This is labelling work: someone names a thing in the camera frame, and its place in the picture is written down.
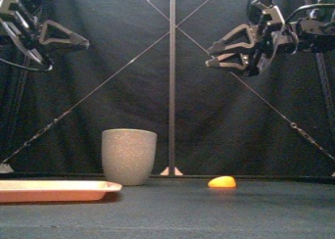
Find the black backdrop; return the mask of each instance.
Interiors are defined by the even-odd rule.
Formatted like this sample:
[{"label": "black backdrop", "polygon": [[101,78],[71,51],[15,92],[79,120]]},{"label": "black backdrop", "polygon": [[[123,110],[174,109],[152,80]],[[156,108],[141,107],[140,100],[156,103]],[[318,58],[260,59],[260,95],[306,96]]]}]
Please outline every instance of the black backdrop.
[{"label": "black backdrop", "polygon": [[[170,0],[44,0],[41,21],[51,19],[81,34],[91,48],[56,58],[49,73],[1,65],[1,158],[72,110],[11,160],[15,171],[100,173],[100,133],[127,127],[157,132],[153,173],[160,173],[168,166],[168,94],[175,85],[171,154],[184,174],[331,175],[334,162],[231,71],[206,68],[203,48],[246,22],[247,0],[175,1],[180,24],[170,81]],[[286,17],[303,0],[276,3]],[[13,59],[9,51],[4,55]],[[326,61],[332,81],[334,53]],[[268,72],[240,78],[335,153],[314,55],[279,55]]]}]

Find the dark table surface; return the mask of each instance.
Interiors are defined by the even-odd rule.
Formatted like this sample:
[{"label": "dark table surface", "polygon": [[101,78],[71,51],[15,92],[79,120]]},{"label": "dark table surface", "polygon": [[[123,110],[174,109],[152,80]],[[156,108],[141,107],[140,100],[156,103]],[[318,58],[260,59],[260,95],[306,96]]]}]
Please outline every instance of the dark table surface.
[{"label": "dark table surface", "polygon": [[335,185],[151,178],[100,201],[0,205],[0,238],[335,238]]}]

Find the black cable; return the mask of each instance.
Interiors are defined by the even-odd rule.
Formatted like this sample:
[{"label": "black cable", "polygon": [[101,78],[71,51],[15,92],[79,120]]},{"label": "black cable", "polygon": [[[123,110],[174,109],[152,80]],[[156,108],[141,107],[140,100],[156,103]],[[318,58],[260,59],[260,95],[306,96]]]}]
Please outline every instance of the black cable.
[{"label": "black cable", "polygon": [[311,10],[311,9],[316,9],[316,8],[335,8],[335,4],[311,4],[311,5],[306,5],[299,7],[288,16],[288,18],[286,19],[286,24],[288,24],[288,22],[291,21],[292,17],[300,12],[300,11],[306,11],[306,10]]},{"label": "black cable", "polygon": [[29,72],[49,72],[49,71],[52,71],[52,68],[53,68],[52,61],[49,59],[47,59],[47,60],[48,60],[47,61],[48,62],[48,64],[47,64],[48,67],[45,69],[35,69],[35,68],[29,68],[27,66],[19,65],[16,63],[12,63],[12,62],[4,60],[3,58],[0,58],[1,63],[4,63],[4,64],[7,64],[7,65],[9,65],[9,66],[12,66],[12,67],[15,67],[15,68],[17,68],[20,70],[25,70],[25,71],[29,71]]}]

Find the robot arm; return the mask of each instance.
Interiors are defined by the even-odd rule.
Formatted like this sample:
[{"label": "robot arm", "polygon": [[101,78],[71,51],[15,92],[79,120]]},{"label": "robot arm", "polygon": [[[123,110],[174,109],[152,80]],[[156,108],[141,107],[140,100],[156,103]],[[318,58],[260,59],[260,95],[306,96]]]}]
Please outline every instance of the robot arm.
[{"label": "robot arm", "polygon": [[41,0],[0,0],[0,24],[5,34],[25,56],[43,68],[32,69],[1,61],[28,71],[48,72],[52,70],[52,55],[88,49],[89,41],[53,21],[40,24],[35,16],[40,7]]},{"label": "robot arm", "polygon": [[298,13],[320,8],[335,9],[335,4],[303,6],[284,20],[274,0],[248,0],[248,23],[238,26],[214,43],[208,49],[212,59],[206,62],[207,67],[238,69],[252,76],[267,70],[276,53],[323,53],[332,50],[334,18],[328,23],[310,16],[291,22]]}]

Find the diagonal cable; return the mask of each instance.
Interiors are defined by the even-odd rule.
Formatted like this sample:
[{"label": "diagonal cable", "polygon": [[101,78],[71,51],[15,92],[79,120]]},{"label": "diagonal cable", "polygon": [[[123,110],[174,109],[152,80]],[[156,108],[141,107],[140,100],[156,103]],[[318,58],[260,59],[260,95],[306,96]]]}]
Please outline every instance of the diagonal cable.
[{"label": "diagonal cable", "polygon": [[[159,7],[151,2],[151,0],[145,0],[148,4],[155,8],[155,10],[163,15],[163,17],[170,21],[170,17],[163,13],[163,11],[159,9]],[[186,37],[195,43],[195,45],[207,53],[206,48],[196,42],[196,40],[190,36],[190,34],[186,33],[186,31],[179,27],[188,18],[203,8],[203,6],[210,2],[211,0],[206,0],[200,6],[186,16],[186,18],[175,25],[175,28],[186,35]]]}]

